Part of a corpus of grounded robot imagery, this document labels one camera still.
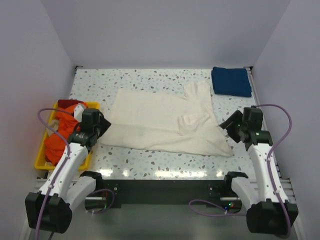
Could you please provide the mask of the cream white t shirt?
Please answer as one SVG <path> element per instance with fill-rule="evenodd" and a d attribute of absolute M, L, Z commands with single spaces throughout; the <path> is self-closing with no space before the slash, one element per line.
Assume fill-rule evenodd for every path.
<path fill-rule="evenodd" d="M 233 156 L 213 112 L 205 81 L 184 86 L 184 95 L 121 88 L 101 137 L 106 146 L 205 156 Z"/>

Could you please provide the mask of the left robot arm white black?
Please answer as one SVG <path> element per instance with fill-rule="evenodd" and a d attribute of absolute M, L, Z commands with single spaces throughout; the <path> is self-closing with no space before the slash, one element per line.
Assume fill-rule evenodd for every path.
<path fill-rule="evenodd" d="M 37 192 L 25 198 L 28 226 L 39 236 L 41 230 L 63 234 L 69 228 L 74 210 L 89 195 L 106 192 L 101 173 L 84 171 L 72 184 L 81 163 L 111 123 L 96 108 L 81 111 L 81 120 L 68 138 L 57 135 L 65 143 L 64 152 L 50 177 Z"/>

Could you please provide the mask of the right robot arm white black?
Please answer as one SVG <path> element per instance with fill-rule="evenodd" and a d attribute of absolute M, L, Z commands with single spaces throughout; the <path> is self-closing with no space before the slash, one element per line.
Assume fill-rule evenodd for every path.
<path fill-rule="evenodd" d="M 229 171 L 224 177 L 223 192 L 237 195 L 246 209 L 246 224 L 251 233 L 270 234 L 288 238 L 299 210 L 289 201 L 281 184 L 269 131 L 263 130 L 263 112 L 260 106 L 235 111 L 220 127 L 236 143 L 244 143 L 255 172 L 257 189 L 243 172 Z"/>

